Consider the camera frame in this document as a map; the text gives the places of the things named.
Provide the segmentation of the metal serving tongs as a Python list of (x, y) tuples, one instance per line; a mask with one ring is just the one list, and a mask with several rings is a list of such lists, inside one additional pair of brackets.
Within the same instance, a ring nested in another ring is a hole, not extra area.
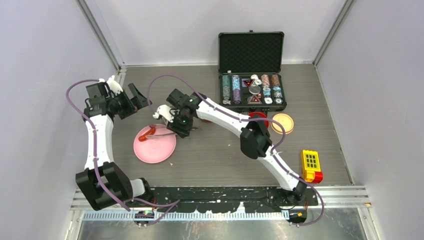
[[(191, 128), (191, 131), (202, 131), (203, 129), (200, 126), (193, 126)], [(177, 133), (173, 132), (173, 131), (164, 131), (161, 133), (149, 133), (145, 136), (146, 139), (155, 139), (155, 138), (160, 138), (160, 137), (167, 137), (167, 136), (176, 136)]]

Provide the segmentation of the red sausage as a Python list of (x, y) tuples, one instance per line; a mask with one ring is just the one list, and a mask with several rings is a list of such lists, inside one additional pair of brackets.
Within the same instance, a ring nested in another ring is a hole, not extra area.
[(138, 137), (139, 142), (144, 142), (148, 139), (149, 136), (153, 136), (155, 134), (157, 129), (156, 125), (150, 124), (148, 127), (149, 127), (149, 130)]

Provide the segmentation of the red plastic cup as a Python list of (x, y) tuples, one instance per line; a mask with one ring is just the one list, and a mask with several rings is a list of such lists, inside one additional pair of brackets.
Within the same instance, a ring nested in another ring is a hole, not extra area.
[[(267, 117), (267, 115), (266, 115), (265, 113), (260, 112), (260, 111), (253, 111), (253, 112), (250, 112), (250, 113), (248, 114), (248, 116), (249, 116), (249, 117), (252, 117), (252, 118), (265, 118), (265, 119), (267, 119), (267, 118), (268, 118), (268, 117)], [(269, 127), (269, 122), (268, 122), (268, 121), (263, 121), (263, 123), (265, 124), (266, 128), (268, 128), (268, 127)]]

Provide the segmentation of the beige round lid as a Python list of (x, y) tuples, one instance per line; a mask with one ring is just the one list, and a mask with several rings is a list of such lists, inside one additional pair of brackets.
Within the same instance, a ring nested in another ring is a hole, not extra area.
[[(272, 120), (280, 124), (286, 134), (290, 134), (295, 126), (294, 120), (285, 113), (277, 113), (272, 117)], [(275, 122), (270, 123), (271, 128), (278, 134), (283, 134), (282, 128)]]

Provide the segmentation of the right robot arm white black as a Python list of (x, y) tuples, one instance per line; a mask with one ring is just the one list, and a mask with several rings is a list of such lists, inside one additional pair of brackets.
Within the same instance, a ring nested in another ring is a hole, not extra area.
[(248, 158), (261, 162), (285, 190), (291, 205), (299, 205), (306, 197), (307, 184), (292, 171), (279, 156), (265, 125), (266, 118), (250, 117), (220, 106), (202, 94), (187, 95), (174, 89), (167, 97), (175, 112), (167, 121), (167, 128), (180, 138), (190, 135), (193, 119), (212, 122), (239, 137), (240, 150)]

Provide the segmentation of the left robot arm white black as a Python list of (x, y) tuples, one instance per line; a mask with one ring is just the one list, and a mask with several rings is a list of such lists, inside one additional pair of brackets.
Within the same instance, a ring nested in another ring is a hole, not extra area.
[(128, 85), (132, 97), (115, 80), (87, 79), (86, 83), (85, 108), (77, 112), (87, 128), (88, 153), (83, 171), (75, 175), (76, 184), (95, 211), (115, 204), (128, 210), (126, 204), (132, 200), (148, 207), (153, 191), (144, 178), (129, 179), (115, 163), (112, 133), (115, 116), (123, 120), (151, 102), (133, 83)]

